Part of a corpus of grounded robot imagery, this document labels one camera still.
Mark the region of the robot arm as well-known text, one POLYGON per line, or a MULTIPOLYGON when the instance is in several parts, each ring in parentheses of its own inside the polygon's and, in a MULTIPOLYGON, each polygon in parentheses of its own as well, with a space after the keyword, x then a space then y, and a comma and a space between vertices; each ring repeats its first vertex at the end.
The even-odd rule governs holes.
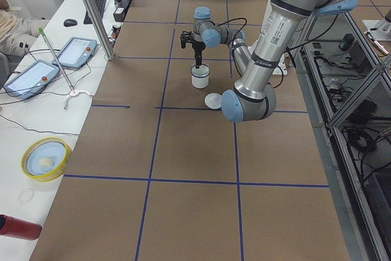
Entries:
POLYGON ((191 40, 206 47, 225 44, 230 48, 241 78, 222 94, 221 109, 231 122, 262 120, 276 108, 276 94, 269 79, 278 66, 299 23, 310 16, 338 15, 358 5, 359 0, 271 0, 268 21, 252 50, 241 31, 216 26, 207 7, 194 12, 191 40))

